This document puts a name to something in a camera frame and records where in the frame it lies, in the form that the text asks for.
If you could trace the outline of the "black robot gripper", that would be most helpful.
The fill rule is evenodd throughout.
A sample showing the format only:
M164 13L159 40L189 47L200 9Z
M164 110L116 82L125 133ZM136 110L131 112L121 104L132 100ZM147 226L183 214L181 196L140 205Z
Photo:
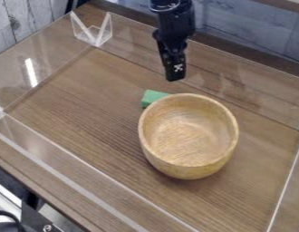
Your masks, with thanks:
M157 15L153 38L165 70L165 79L175 82L185 78L188 38L196 32L195 5L152 5Z

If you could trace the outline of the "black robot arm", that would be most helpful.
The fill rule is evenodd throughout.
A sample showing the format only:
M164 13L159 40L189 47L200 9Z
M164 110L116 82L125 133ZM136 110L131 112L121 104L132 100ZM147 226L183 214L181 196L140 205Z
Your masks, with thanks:
M196 32L192 0L149 0L149 10L157 15L157 29L152 36L157 42L165 79L175 82L187 75L188 39Z

